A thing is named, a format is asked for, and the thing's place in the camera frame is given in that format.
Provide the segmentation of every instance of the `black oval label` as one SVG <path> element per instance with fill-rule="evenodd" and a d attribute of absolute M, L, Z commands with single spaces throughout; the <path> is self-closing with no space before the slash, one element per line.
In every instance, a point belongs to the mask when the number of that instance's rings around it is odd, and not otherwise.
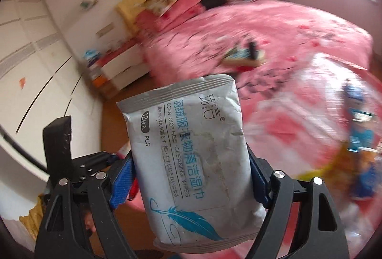
<path fill-rule="evenodd" d="M 141 130 L 142 133 L 148 133 L 150 131 L 150 123 L 149 123 L 149 111 L 145 111 L 141 118 Z"/>

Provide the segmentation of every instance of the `blue gripper pad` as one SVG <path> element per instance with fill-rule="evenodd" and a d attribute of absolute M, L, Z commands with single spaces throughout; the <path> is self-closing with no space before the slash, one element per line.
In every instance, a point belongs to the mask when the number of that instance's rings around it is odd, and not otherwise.
<path fill-rule="evenodd" d="M 249 163 L 251 165 L 251 175 L 252 175 L 252 185 L 253 185 L 253 195 L 255 200 L 261 203 L 266 209 L 269 208 L 270 198 L 268 196 L 268 182 L 265 180 L 257 167 L 255 160 L 249 153 Z"/>
<path fill-rule="evenodd" d="M 135 167 L 133 158 L 130 157 L 120 170 L 117 178 L 112 185 L 111 198 L 109 200 L 110 207 L 116 209 L 118 205 L 126 201 L 130 188 L 135 178 Z"/>

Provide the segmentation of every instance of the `brown floor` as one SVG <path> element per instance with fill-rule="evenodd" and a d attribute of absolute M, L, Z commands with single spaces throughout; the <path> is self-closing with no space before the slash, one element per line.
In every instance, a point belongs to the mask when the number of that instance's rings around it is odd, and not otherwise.
<path fill-rule="evenodd" d="M 370 63 L 370 71 L 379 80 L 382 81 L 382 62 L 376 58 Z M 118 95 L 104 103 L 102 113 L 102 149 L 108 152 L 116 152 L 127 141 L 128 135 L 125 120 L 119 111 L 116 103 L 128 97 L 143 93 L 156 88 L 154 80 L 145 75 L 137 81 L 130 84 Z M 150 230 L 145 213 L 135 211 L 128 206 L 120 206 L 116 211 L 117 219 L 121 228 L 134 250 L 155 249 L 152 246 L 154 234 Z M 92 244 L 97 254 L 102 254 L 102 248 L 96 237 L 92 238 Z M 164 252 L 167 258 L 171 253 Z M 147 256 L 146 259 L 161 258 L 157 255 Z"/>

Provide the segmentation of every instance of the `pink floral bedding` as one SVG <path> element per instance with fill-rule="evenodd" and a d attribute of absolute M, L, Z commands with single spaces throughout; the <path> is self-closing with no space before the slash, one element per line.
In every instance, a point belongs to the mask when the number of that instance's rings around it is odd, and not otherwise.
<path fill-rule="evenodd" d="M 267 63 L 251 71 L 219 65 L 234 44 L 255 40 Z M 289 79 L 297 60 L 325 52 L 369 67 L 372 38 L 328 12 L 275 0 L 240 2 L 208 10 L 143 43 L 151 74 L 162 85 L 213 73 L 231 73 L 246 121 L 257 103 Z"/>

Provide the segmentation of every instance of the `white plastic packet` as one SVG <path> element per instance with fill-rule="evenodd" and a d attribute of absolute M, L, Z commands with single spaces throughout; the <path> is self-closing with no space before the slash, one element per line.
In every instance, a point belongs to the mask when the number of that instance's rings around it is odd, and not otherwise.
<path fill-rule="evenodd" d="M 154 245 L 210 253 L 254 239 L 255 201 L 235 83 L 213 75 L 118 103 Z"/>

